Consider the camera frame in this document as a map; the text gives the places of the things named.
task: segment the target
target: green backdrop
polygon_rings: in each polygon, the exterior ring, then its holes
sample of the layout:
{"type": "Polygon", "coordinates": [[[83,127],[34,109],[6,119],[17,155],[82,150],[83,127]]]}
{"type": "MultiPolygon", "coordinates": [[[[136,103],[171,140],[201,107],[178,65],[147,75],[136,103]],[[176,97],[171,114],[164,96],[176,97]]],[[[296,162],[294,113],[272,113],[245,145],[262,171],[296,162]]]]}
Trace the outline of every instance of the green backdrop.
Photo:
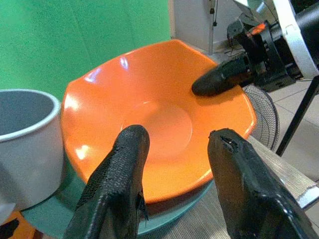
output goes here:
{"type": "Polygon", "coordinates": [[[167,0],[0,0],[0,88],[62,100],[94,67],[168,39],[167,0]]]}

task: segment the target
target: table surface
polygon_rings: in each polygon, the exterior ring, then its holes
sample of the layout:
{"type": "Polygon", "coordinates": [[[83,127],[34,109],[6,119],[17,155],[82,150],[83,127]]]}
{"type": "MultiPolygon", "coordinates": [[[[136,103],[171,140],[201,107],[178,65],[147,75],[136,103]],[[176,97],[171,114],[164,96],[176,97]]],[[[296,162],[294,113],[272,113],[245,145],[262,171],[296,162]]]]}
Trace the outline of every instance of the table surface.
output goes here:
{"type": "MultiPolygon", "coordinates": [[[[302,208],[319,198],[316,183],[270,151],[255,138],[248,140],[263,161],[281,181],[302,208]]],[[[187,213],[139,239],[229,239],[215,185],[187,213]]]]}

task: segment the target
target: white pot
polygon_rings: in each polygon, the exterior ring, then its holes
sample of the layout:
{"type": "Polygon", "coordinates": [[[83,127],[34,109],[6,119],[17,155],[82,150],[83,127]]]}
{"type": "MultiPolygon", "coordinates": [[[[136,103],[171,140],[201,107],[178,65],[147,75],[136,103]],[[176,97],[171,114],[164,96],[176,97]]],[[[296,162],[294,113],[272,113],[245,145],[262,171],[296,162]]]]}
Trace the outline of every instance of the white pot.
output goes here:
{"type": "Polygon", "coordinates": [[[59,100],[48,93],[0,90],[0,205],[29,208],[59,187],[63,168],[59,112],[59,100]]]}

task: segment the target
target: teal plate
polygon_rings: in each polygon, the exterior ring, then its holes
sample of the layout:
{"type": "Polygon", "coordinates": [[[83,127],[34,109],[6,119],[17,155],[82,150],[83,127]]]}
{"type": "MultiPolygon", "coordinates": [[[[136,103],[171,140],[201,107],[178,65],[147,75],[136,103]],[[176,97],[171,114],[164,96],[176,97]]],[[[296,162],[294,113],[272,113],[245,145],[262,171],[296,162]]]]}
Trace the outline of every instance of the teal plate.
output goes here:
{"type": "MultiPolygon", "coordinates": [[[[68,160],[65,161],[65,179],[56,193],[40,204],[21,212],[37,230],[57,239],[63,237],[85,186],[68,160]]],[[[184,196],[148,205],[150,219],[146,223],[141,220],[138,234],[148,233],[179,218],[205,195],[211,185],[210,182],[184,196]]]]}

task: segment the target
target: metal stand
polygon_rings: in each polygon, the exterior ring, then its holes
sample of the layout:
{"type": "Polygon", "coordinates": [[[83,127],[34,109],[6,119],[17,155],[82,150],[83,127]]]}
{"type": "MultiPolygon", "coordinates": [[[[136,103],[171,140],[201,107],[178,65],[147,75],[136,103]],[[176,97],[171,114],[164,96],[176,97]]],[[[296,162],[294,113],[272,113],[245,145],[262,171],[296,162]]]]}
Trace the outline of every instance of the metal stand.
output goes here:
{"type": "Polygon", "coordinates": [[[301,101],[297,112],[293,118],[293,120],[291,121],[285,136],[283,138],[283,140],[281,141],[276,154],[278,154],[279,156],[282,156],[285,152],[285,149],[287,148],[290,140],[292,139],[292,137],[294,136],[301,120],[303,119],[305,113],[307,112],[308,107],[310,106],[311,102],[313,101],[317,91],[319,89],[319,76],[314,77],[314,79],[312,80],[303,100],[301,101]]]}

